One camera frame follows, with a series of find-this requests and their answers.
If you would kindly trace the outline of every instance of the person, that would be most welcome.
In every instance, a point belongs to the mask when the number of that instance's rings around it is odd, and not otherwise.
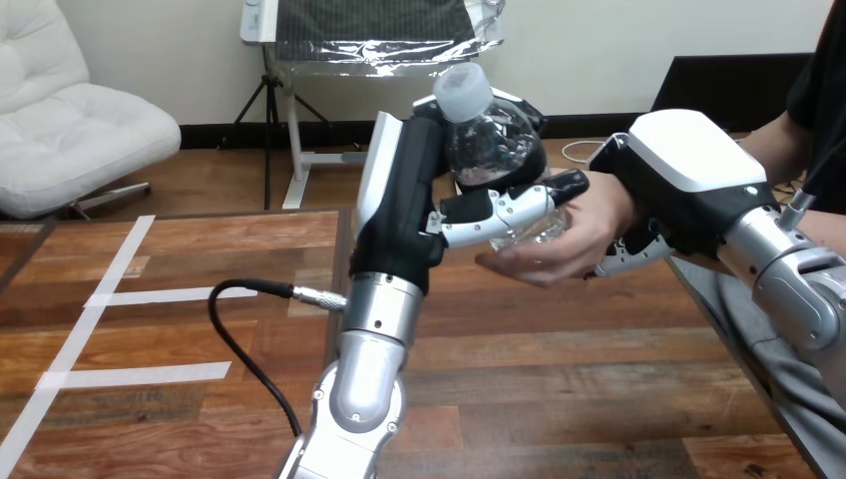
[[[764,167],[767,181],[775,186],[813,171],[844,139],[846,5],[835,0],[817,50],[787,96],[786,111],[749,135],[741,147]],[[837,170],[799,227],[818,244],[846,256],[846,189],[839,183],[846,180],[846,152],[837,154]],[[634,225],[637,208],[614,176],[586,175],[591,187],[563,208],[571,228],[561,237],[481,254],[477,263],[545,287],[592,271],[605,258],[608,245]],[[831,397],[819,371],[781,337],[738,279],[675,258],[671,262],[705,305],[711,325],[734,357],[769,396],[817,474],[846,477],[846,412]]]

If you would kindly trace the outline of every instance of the black monitor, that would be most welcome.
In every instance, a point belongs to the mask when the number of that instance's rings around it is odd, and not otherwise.
[[[810,53],[675,57],[652,111],[704,113],[730,132],[751,132],[784,112]]]

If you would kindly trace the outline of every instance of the white bottle cap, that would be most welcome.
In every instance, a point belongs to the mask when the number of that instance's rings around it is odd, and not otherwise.
[[[475,63],[456,65],[435,82],[434,92],[444,118],[463,123],[478,117],[494,102],[485,71]]]

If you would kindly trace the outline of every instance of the cable connector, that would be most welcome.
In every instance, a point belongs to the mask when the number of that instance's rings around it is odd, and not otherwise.
[[[781,212],[781,217],[778,218],[778,225],[783,231],[792,232],[799,226],[799,222],[805,217],[805,213],[814,204],[816,197],[808,195],[804,190],[799,190],[793,197],[784,211]]]
[[[346,307],[345,296],[311,287],[295,286],[291,298],[331,312],[342,312]]]

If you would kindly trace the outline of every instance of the human hand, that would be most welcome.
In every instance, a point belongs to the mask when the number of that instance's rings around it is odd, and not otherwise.
[[[518,243],[497,254],[479,254],[476,263],[543,287],[593,271],[605,259],[608,246],[634,224],[635,201],[617,177],[584,173],[591,186],[559,209],[569,227],[563,235],[549,242]]]

